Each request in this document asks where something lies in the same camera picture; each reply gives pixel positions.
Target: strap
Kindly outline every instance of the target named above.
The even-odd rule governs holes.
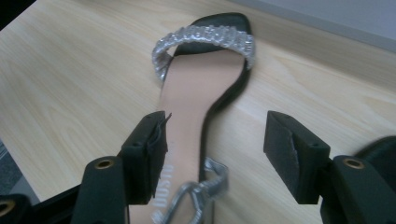
[[[208,43],[232,49],[242,54],[247,60],[247,70],[254,64],[254,38],[246,32],[237,31],[235,27],[220,26],[187,26],[174,33],[168,34],[157,42],[152,51],[152,63],[155,73],[160,80],[164,80],[172,56],[167,51],[177,45],[190,42]]]
[[[187,182],[183,184],[172,199],[165,216],[154,217],[154,223],[170,223],[183,197],[187,193],[190,194],[195,208],[195,215],[191,219],[190,224],[198,224],[204,220],[208,205],[228,191],[228,168],[225,165],[210,158],[205,158],[205,170],[213,172],[217,176],[201,183]]]

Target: light wood surface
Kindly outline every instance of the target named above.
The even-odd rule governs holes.
[[[331,157],[354,154],[395,134],[396,55],[223,0],[42,0],[0,32],[0,138],[39,199],[78,184],[156,110],[159,38],[228,11],[249,17],[257,63],[210,125],[208,155],[230,168],[216,223],[320,223],[262,152],[266,113],[295,117]]]

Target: wooden table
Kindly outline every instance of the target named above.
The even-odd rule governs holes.
[[[257,63],[211,123],[208,155],[230,168],[216,223],[320,223],[262,152],[266,113],[299,120],[351,155],[395,134],[396,55],[218,0],[35,2],[0,33],[0,137],[40,200],[74,187],[156,110],[155,42],[210,14],[246,14]]]

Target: sandal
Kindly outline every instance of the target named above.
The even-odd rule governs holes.
[[[172,57],[166,51],[175,46]],[[152,60],[164,81],[159,109],[172,113],[166,130],[168,153],[155,198],[146,206],[134,206],[131,221],[211,222],[212,202],[228,188],[227,169],[205,158],[205,134],[215,112],[248,83],[254,63],[248,19],[239,13],[201,18],[158,41]],[[206,180],[205,171],[218,177]],[[183,198],[186,193],[191,197]]]

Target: insole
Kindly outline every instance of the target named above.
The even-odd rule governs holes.
[[[171,62],[159,106],[167,115],[172,113],[166,124],[168,153],[155,198],[148,205],[130,208],[132,223],[155,223],[153,219],[159,214],[166,214],[181,185],[198,182],[206,113],[239,78],[244,61],[242,55],[225,49],[180,55]],[[195,211],[188,200],[178,208],[174,223],[188,223],[192,218]]]

